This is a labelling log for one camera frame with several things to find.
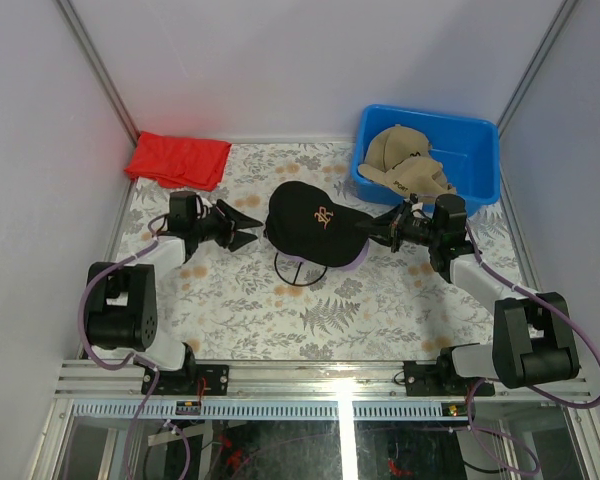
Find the purple baseball cap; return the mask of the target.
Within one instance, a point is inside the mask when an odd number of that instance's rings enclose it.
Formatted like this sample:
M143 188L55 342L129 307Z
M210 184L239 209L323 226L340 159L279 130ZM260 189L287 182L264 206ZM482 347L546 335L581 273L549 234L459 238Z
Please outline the purple baseball cap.
M370 242L367 241L364 244L364 246L363 246L362 250L360 251L360 253L358 254L358 256L352 262L350 262L346 265L337 267L337 270L352 271L352 270L357 269L364 263L365 259L367 258L369 249L370 249ZM292 260L292 261L296 261L296 262L310 263L310 260L306 260L302 257L286 255L286 258L289 260Z

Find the black baseball cap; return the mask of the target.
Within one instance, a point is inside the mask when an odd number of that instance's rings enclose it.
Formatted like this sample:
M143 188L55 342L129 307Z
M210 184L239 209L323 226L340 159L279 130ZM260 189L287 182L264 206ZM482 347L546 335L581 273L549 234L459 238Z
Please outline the black baseball cap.
M269 198L265 234L284 255L337 268L352 262L369 241L355 224L370 218L365 212L333 202L315 186L288 181Z

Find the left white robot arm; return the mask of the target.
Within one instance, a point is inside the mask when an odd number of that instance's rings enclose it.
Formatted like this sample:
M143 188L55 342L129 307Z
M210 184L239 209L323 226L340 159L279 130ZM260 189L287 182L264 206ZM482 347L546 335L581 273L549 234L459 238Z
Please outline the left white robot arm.
M192 191L176 191L168 211L149 225L151 243L117 262L91 265L78 307L78 331L87 356L116 371L137 362L164 373L177 394L192 392L199 381L191 348L161 326L157 285L186 264L206 242L234 252L255 241L263 223L223 200L214 203Z

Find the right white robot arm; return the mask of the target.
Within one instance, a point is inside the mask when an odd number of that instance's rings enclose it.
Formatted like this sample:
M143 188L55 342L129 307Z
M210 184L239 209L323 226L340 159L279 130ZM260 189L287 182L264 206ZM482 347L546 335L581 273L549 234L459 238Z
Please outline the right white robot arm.
M440 354L438 387L454 395L472 378L497 380L509 389L575 378L580 362L573 330L564 319L564 298L518 287L493 271L482 259L467 219L464 200L443 194L429 217L413 201L405 201L356 225L392 251L403 243L425 247L431 268L492 315L491 342L450 347Z

